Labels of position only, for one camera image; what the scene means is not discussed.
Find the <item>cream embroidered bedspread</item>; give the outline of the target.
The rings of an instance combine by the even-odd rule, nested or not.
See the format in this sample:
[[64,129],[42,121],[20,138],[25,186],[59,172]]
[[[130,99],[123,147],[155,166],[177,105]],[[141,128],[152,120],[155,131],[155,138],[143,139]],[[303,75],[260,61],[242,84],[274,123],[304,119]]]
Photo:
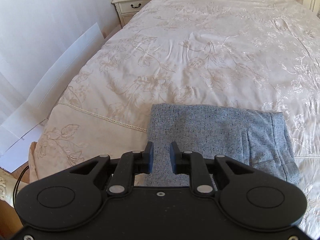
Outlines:
[[29,152],[30,181],[148,141],[157,104],[281,112],[319,237],[319,18],[294,0],[152,0],[73,77]]

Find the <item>cream carved footboard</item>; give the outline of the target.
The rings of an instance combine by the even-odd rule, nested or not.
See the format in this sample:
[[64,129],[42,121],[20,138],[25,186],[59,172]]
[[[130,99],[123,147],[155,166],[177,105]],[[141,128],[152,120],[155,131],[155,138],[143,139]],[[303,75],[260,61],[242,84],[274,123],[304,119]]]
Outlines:
[[25,167],[27,167],[27,164],[22,165],[20,168],[16,169],[12,173],[9,173],[1,168],[1,171],[0,171],[1,200],[7,202],[11,207],[14,207],[13,205],[14,186],[21,172]]

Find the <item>grey knit pants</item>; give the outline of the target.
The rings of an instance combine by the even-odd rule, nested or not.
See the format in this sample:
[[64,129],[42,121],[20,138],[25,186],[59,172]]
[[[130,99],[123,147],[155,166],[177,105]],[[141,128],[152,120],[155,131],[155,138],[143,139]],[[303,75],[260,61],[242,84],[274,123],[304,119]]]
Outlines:
[[222,154],[291,184],[299,169],[281,112],[211,105],[157,104],[151,108],[148,141],[153,142],[153,169],[143,186],[187,186],[186,175],[175,175],[169,155],[175,141],[182,151],[213,159]]

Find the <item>cream bedside table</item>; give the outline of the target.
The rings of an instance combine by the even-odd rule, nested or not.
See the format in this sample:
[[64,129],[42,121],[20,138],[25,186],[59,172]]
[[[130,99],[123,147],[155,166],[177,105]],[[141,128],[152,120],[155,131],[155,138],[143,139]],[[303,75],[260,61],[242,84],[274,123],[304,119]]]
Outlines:
[[151,0],[113,0],[111,3],[115,6],[123,28],[128,22]]

